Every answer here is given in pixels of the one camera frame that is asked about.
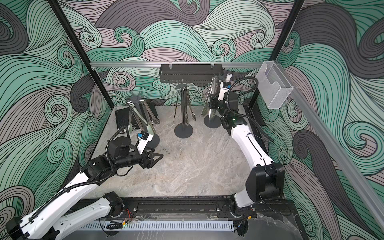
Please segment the dark slim steel tongs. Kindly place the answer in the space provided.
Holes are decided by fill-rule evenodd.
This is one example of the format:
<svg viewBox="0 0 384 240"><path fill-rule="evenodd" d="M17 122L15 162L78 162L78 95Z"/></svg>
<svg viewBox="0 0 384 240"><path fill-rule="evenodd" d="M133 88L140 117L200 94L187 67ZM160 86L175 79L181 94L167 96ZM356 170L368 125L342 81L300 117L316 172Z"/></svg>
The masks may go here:
<svg viewBox="0 0 384 240"><path fill-rule="evenodd" d="M194 113L193 110L192 110L192 103L191 103L190 93L189 93L189 89L188 89L188 88L186 88L186 93L187 93L188 107L189 107L190 112L191 112L191 114L192 114L192 119L193 119L194 121L196 121L197 118L196 118L195 113Z"/></svg>

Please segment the black locking tongs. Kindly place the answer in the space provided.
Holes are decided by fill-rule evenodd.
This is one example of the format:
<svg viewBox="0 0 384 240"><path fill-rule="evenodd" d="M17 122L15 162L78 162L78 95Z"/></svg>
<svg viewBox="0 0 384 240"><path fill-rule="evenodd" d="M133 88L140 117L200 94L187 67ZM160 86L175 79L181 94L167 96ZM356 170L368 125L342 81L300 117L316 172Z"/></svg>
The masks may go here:
<svg viewBox="0 0 384 240"><path fill-rule="evenodd" d="M183 87L181 89L181 108L182 108L182 124L184 126L188 126L188 100L187 100L187 93L186 93L186 88Z"/></svg>

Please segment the long steel tweezers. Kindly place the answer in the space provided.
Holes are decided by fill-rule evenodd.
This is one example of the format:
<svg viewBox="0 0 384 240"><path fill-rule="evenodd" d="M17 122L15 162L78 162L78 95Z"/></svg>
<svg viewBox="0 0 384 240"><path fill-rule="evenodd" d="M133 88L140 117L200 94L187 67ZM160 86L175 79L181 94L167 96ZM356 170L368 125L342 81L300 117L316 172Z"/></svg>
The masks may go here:
<svg viewBox="0 0 384 240"><path fill-rule="evenodd" d="M177 109L178 109L179 96L180 96L180 90L177 91L177 98L176 98L176 103L175 103L173 123L175 123L175 118L176 118Z"/></svg>

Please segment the slim silver tweezer tongs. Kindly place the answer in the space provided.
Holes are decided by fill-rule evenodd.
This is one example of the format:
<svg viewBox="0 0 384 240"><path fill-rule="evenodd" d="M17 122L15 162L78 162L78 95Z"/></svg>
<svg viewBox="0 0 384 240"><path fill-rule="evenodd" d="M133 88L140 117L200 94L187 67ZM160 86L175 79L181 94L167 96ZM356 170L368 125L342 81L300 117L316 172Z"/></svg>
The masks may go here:
<svg viewBox="0 0 384 240"><path fill-rule="evenodd" d="M229 82L231 80L232 76L233 76L232 74L227 74L226 82Z"/></svg>

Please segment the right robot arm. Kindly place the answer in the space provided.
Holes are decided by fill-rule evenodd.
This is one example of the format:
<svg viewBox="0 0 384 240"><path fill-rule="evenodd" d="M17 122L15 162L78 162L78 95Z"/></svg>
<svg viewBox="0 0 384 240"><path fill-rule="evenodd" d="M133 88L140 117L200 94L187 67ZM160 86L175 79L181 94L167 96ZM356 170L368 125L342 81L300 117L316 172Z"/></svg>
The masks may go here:
<svg viewBox="0 0 384 240"><path fill-rule="evenodd" d="M209 109L221 115L221 125L242 150L250 173L245 188L232 196L234 209L244 209L252 204L283 195L285 169L275 163L255 139L245 117L239 114L238 100L224 94L223 97L210 94Z"/></svg>

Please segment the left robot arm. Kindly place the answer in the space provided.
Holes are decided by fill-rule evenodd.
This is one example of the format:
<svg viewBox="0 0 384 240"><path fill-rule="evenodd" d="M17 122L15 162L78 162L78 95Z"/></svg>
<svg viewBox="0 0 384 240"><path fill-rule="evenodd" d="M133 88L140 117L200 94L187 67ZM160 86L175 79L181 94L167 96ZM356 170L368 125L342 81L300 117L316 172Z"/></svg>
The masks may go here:
<svg viewBox="0 0 384 240"><path fill-rule="evenodd" d="M60 240L96 219L120 217L125 206L115 192L106 193L93 204L71 214L68 211L89 192L117 175L118 169L131 169L134 165L150 169L163 157L149 148L142 154L124 152L112 158L109 153L104 153L92 159L70 183L37 210L8 221L8 236L13 240Z"/></svg>

